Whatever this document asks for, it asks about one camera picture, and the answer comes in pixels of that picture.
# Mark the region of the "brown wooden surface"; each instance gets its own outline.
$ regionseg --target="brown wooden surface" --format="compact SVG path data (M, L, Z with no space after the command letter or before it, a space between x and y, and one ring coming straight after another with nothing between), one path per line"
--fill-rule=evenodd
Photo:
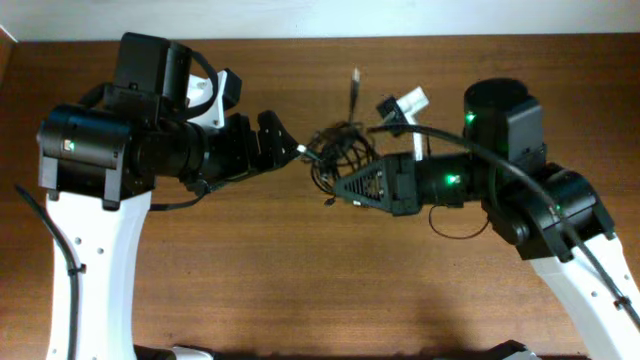
M9 57L13 49L13 40L2 29L0 29L0 86L2 86L2 78L5 69L9 64Z
M189 41L244 80L237 110L275 110L300 141L343 119L362 71L358 117L421 85L422 123L459 132L462 94L494 76L522 79L545 109L552 161L591 180L640 275L640 35ZM0 358L45 356L52 242L14 193L36 191L40 121L111 78L117 44L16 46L0 93ZM397 148L410 140L380 140ZM437 150L451 149L440 143ZM43 192L37 191L40 198ZM189 198L159 181L158 201ZM425 213L392 218L325 196L308 169L229 186L194 208L148 216L138 252L133 330L147 346L324 355L437 353L517 339L539 353L585 350L551 291L492 231L439 238ZM442 210L443 230L483 221L478 206Z

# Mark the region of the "green led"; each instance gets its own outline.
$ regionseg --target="green led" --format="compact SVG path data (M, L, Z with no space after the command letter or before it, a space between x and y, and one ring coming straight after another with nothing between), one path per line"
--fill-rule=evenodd
M473 122L473 120L476 118L476 114L472 113L472 112L468 112L467 115L465 115L465 119L467 119L467 123L471 124Z
M460 175L447 175L445 178L447 185L454 185L460 183Z

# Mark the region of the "wooden table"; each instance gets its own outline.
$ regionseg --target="wooden table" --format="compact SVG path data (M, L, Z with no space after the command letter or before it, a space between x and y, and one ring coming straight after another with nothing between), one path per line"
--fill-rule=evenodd
M415 86L420 122L461 131L462 94L490 77L523 80L545 111L549 159L585 174L616 220L640 275L640 35L478 36L344 40L187 41L244 80L237 110L276 111L299 141L347 114L362 72L358 118ZM56 105L112 77L118 44L20 43L0 92L0 358L43 358L50 327L52 241L12 189L37 191L35 134ZM409 138L380 139L410 149ZM437 151L452 148L441 143ZM157 201L189 198L162 179ZM338 202L323 207L308 169L229 186L198 206L148 216L133 310L137 344L174 343L261 354L427 354L508 339L542 354L585 347L551 291L492 231L436 236L426 214L392 218ZM464 234L477 205L443 210Z

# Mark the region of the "white wall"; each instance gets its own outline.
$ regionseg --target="white wall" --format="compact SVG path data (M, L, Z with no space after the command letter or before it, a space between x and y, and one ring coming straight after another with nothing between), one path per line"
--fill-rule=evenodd
M638 0L0 0L18 40L640 31Z

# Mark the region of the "white tip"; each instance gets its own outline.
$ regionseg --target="white tip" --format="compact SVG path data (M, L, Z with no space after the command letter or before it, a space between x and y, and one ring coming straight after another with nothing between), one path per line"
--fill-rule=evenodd
M358 71L358 68L353 69L353 76L351 77L351 80L360 82L360 71Z

